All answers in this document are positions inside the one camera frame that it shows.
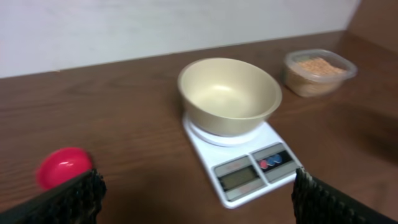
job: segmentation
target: clear plastic container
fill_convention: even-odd
[[[331,66],[344,71],[317,75],[304,69],[298,62],[322,58]],[[286,74],[284,83],[302,97],[319,96],[330,93],[343,84],[346,79],[356,75],[356,66],[347,59],[322,49],[301,50],[286,55]]]

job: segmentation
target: red button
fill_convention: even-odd
[[[263,159],[262,161],[260,161],[260,167],[261,169],[266,169],[268,168],[268,163],[265,159]]]

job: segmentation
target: wall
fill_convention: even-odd
[[[2,0],[0,77],[345,29],[359,0]]]
[[[348,30],[398,53],[397,12],[397,0],[363,0]]]

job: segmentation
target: white scale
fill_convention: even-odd
[[[236,208],[293,181],[296,168],[302,167],[267,122],[236,137],[210,134],[187,115],[183,126],[226,208]]]

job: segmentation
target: table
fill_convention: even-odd
[[[80,146],[108,187],[98,223],[295,223],[292,184],[221,206],[183,131],[177,76],[228,57],[279,79],[287,52],[313,48],[352,61],[357,77],[320,98],[283,87],[269,122],[311,174],[398,219],[398,55],[344,32],[0,80],[0,211],[42,192],[34,171],[46,155]]]

